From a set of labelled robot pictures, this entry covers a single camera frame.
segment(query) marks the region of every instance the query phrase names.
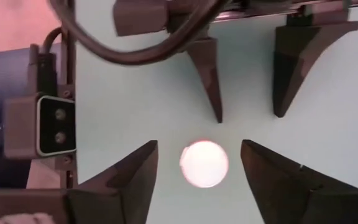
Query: black wire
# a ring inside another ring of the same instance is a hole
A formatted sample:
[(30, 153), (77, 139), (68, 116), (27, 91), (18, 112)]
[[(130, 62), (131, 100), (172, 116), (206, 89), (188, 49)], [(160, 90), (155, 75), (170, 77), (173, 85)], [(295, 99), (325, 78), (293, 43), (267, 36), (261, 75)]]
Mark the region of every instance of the black wire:
[(80, 27), (69, 8), (62, 0), (49, 0), (52, 9), (62, 21), (62, 26), (90, 52), (112, 63), (122, 65), (144, 65), (165, 60), (197, 38), (198, 34), (219, 14), (230, 0), (199, 1), (196, 10), (188, 20), (163, 42), (142, 50), (119, 52), (102, 45)]
[(48, 36), (45, 38), (44, 43), (42, 44), (42, 53), (49, 53), (52, 48), (52, 44), (55, 41), (56, 37), (62, 33), (62, 28), (57, 27), (52, 30)]

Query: pink wall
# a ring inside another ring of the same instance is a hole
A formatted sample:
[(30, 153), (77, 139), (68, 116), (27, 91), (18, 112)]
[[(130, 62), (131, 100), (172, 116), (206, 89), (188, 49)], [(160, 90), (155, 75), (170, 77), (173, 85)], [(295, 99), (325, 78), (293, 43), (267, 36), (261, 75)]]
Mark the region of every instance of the pink wall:
[(59, 25), (47, 0), (0, 0), (0, 51), (41, 44)]

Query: bright light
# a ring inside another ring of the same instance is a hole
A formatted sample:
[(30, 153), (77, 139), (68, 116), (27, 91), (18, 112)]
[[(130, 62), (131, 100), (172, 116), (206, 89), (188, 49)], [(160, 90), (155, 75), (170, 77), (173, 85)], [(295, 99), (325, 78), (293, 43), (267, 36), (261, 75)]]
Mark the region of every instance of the bright light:
[(183, 150), (180, 167), (189, 183), (207, 188), (223, 180), (229, 169), (229, 160), (220, 145), (211, 141), (199, 141)]

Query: pale blue background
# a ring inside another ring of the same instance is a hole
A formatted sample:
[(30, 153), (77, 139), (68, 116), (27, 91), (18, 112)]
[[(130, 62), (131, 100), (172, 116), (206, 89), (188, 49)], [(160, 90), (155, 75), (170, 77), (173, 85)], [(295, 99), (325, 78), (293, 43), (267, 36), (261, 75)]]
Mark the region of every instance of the pale blue background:
[[(163, 32), (118, 38), (110, 0), (76, 1), (89, 33), (122, 50), (166, 38)], [(358, 8), (352, 10), (358, 20)], [(332, 45), (313, 67), (287, 115), (272, 112), (274, 28), (283, 16), (213, 24), (219, 38), (224, 122), (217, 124), (186, 54), (143, 67), (104, 62), (77, 50), (76, 106), (80, 182), (158, 140), (157, 183), (147, 223), (262, 223), (240, 160), (252, 139), (299, 163), (358, 187), (358, 32)], [(188, 184), (179, 167), (184, 147), (209, 139), (229, 157), (226, 178), (211, 189)]]

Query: white table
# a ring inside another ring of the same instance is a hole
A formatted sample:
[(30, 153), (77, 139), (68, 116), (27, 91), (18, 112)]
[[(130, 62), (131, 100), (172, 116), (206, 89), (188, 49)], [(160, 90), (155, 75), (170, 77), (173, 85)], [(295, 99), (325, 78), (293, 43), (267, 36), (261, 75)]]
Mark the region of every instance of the white table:
[[(163, 32), (118, 38), (113, 1), (76, 1), (78, 22), (104, 44), (134, 50)], [(358, 20), (358, 8), (352, 10)], [(142, 67), (104, 62), (77, 48), (79, 181), (96, 175), (148, 140), (158, 140), (157, 182), (147, 223), (263, 223), (240, 159), (251, 139), (301, 164), (358, 187), (358, 31), (333, 44), (314, 65), (287, 115), (272, 111), (274, 28), (283, 16), (213, 24), (219, 38), (224, 122), (217, 124), (186, 54)], [(179, 159), (209, 139), (229, 157), (226, 178), (210, 189), (190, 185)]]

